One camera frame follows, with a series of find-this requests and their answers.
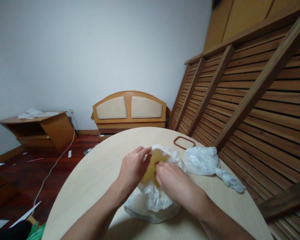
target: wooden beam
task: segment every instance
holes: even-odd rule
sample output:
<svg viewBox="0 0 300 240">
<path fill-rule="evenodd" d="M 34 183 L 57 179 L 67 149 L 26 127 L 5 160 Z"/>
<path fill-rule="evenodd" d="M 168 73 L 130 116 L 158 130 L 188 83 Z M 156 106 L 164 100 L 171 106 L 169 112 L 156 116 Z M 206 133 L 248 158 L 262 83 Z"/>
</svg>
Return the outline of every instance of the wooden beam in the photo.
<svg viewBox="0 0 300 240">
<path fill-rule="evenodd" d="M 219 152 L 300 48 L 300 17 L 274 52 L 213 143 Z"/>
<path fill-rule="evenodd" d="M 250 41 L 254 38 L 260 37 L 267 33 L 273 32 L 274 30 L 283 28 L 289 24 L 292 24 L 300 16 L 300 1 L 291 7 L 287 7 L 265 20 L 253 25 L 252 27 L 238 33 L 237 35 L 225 40 L 222 43 L 216 44 L 215 46 L 207 49 L 206 51 L 190 58 L 184 64 L 191 64 L 197 62 L 201 57 L 209 57 L 220 52 L 223 52 L 229 44 L 242 44 Z"/>
<path fill-rule="evenodd" d="M 258 206 L 266 221 L 280 217 L 300 208 L 300 182 Z"/>
<path fill-rule="evenodd" d="M 176 100 L 174 101 L 172 112 L 171 112 L 171 115 L 170 115 L 170 118 L 169 118 L 168 129 L 170 129 L 170 127 L 171 127 L 171 121 L 172 121 L 172 118 L 173 118 L 173 116 L 176 112 L 176 108 L 177 108 L 177 105 L 178 105 L 177 101 L 180 99 L 182 88 L 183 88 L 183 85 L 185 84 L 189 69 L 190 69 L 190 64 L 187 65 L 186 70 L 184 71 L 183 78 L 182 78 L 182 81 L 180 83 L 179 91 L 178 91 L 178 94 L 176 96 Z"/>
<path fill-rule="evenodd" d="M 192 93 L 194 91 L 194 88 L 196 87 L 197 81 L 198 81 L 198 79 L 200 77 L 200 74 L 202 72 L 202 68 L 203 68 L 204 63 L 205 63 L 204 58 L 200 58 L 197 70 L 194 73 L 193 79 L 191 81 L 190 88 L 189 88 L 188 94 L 186 96 L 186 100 L 184 101 L 184 104 L 183 104 L 183 106 L 181 108 L 181 111 L 180 111 L 179 118 L 178 118 L 176 126 L 174 128 L 175 131 L 177 131 L 178 128 L 179 128 L 179 125 L 181 123 L 182 117 L 183 117 L 183 115 L 184 115 L 184 113 L 185 113 L 185 111 L 187 109 L 187 106 L 188 106 L 188 104 L 190 102 L 191 95 L 192 95 Z"/>
<path fill-rule="evenodd" d="M 228 66 L 228 63 L 230 62 L 230 60 L 232 58 L 234 51 L 235 51 L 235 49 L 232 44 L 229 45 L 226 48 L 226 50 L 224 51 L 221 61 L 220 61 L 219 65 L 212 77 L 212 80 L 209 84 L 208 90 L 207 90 L 206 94 L 204 95 L 203 100 L 198 108 L 198 111 L 197 111 L 195 117 L 193 118 L 193 121 L 188 129 L 187 136 L 191 137 L 194 130 L 196 129 L 197 124 L 200 121 L 204 111 L 206 110 L 206 108 L 212 98 L 212 95 L 214 94 L 214 91 L 216 90 L 216 88 L 220 82 L 220 79 L 222 78 L 223 73 Z"/>
</svg>

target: beige padded panel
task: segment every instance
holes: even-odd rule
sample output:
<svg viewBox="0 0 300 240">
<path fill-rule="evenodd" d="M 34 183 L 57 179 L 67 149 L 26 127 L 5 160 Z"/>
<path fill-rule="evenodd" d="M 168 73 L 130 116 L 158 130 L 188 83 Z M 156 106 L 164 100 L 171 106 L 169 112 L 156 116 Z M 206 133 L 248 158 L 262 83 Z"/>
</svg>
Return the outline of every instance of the beige padded panel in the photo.
<svg viewBox="0 0 300 240">
<path fill-rule="evenodd" d="M 161 118 L 162 104 L 149 98 L 132 96 L 131 118 Z"/>
<path fill-rule="evenodd" d="M 96 107 L 99 119 L 127 118 L 124 96 L 112 98 Z"/>
</svg>

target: white plastic bag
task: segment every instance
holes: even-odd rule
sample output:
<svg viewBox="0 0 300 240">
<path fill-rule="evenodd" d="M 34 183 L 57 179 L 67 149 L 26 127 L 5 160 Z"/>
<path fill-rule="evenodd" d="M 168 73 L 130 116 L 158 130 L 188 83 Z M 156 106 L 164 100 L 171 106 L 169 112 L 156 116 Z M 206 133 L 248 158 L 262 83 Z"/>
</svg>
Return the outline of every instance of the white plastic bag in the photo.
<svg viewBox="0 0 300 240">
<path fill-rule="evenodd" d="M 187 172 L 187 168 L 177 151 L 155 144 L 152 146 L 151 154 L 151 162 L 145 177 L 124 203 L 124 210 L 132 217 L 151 223 L 161 223 L 174 217 L 181 206 L 172 201 L 158 184 L 156 185 L 153 175 L 154 163 L 156 161 L 172 163 L 181 167 L 184 172 Z"/>
<path fill-rule="evenodd" d="M 236 192 L 242 193 L 246 189 L 236 176 L 232 176 L 227 170 L 220 168 L 219 157 L 215 147 L 188 148 L 185 158 L 189 173 L 195 175 L 216 174 L 227 187 L 231 187 Z"/>
<path fill-rule="evenodd" d="M 215 147 L 192 147 L 186 150 L 188 172 L 195 175 L 213 175 L 220 168 Z"/>
</svg>

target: white cable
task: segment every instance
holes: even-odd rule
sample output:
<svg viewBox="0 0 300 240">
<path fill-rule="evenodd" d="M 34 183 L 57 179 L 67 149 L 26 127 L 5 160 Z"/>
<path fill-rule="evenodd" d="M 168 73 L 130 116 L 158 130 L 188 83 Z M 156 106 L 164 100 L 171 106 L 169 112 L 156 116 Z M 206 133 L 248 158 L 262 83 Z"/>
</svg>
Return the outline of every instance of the white cable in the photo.
<svg viewBox="0 0 300 240">
<path fill-rule="evenodd" d="M 39 192 L 38 192 L 38 194 L 37 194 L 37 196 L 36 196 L 36 198 L 35 198 L 35 200 L 34 200 L 34 202 L 33 202 L 33 207 L 36 205 L 36 201 L 37 201 L 37 199 L 38 199 L 38 197 L 39 197 L 39 195 L 40 195 L 40 193 L 41 193 L 41 190 L 42 190 L 42 188 L 43 188 L 44 182 L 45 182 L 45 181 L 47 180 L 47 178 L 50 176 L 51 171 L 52 171 L 53 168 L 57 165 L 57 163 L 58 163 L 59 159 L 62 157 L 62 155 L 63 155 L 66 151 L 68 151 L 68 149 L 71 147 L 71 145 L 72 145 L 72 143 L 73 143 L 73 141 L 74 141 L 74 136 L 75 136 L 75 134 L 76 134 L 76 132 L 75 132 L 75 129 L 74 129 L 74 127 L 73 127 L 73 138 L 72 138 L 72 142 L 70 143 L 69 147 L 61 154 L 61 156 L 58 158 L 58 160 L 56 161 L 56 163 L 55 163 L 55 164 L 53 165 L 53 167 L 50 169 L 49 174 L 48 174 L 48 175 L 46 176 L 46 178 L 43 180 L 42 185 L 41 185 L 41 188 L 40 188 L 40 190 L 39 190 Z"/>
</svg>

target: oval table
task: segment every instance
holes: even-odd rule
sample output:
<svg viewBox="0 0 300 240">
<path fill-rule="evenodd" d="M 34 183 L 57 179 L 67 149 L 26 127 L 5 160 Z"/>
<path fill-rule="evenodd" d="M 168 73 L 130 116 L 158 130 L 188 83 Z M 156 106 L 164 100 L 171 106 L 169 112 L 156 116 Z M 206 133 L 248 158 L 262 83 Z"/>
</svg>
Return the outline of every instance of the oval table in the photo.
<svg viewBox="0 0 300 240">
<path fill-rule="evenodd" d="M 75 221 L 87 211 L 117 178 L 122 158 L 138 146 L 159 144 L 180 152 L 174 145 L 177 136 L 191 139 L 181 133 L 163 128 L 142 127 L 126 130 L 111 136 L 87 154 L 61 188 L 51 209 L 43 240 L 60 239 Z M 193 140 L 197 147 L 202 144 Z M 179 139 L 185 148 L 192 143 Z M 221 161 L 221 168 L 233 172 Z M 227 188 L 221 179 L 190 174 L 190 178 L 204 189 L 210 198 L 256 239 L 273 239 L 268 226 L 247 191 L 238 194 Z M 132 218 L 123 206 L 115 214 L 105 239 L 208 239 L 199 221 L 185 209 L 174 218 L 161 224 L 151 224 Z"/>
</svg>

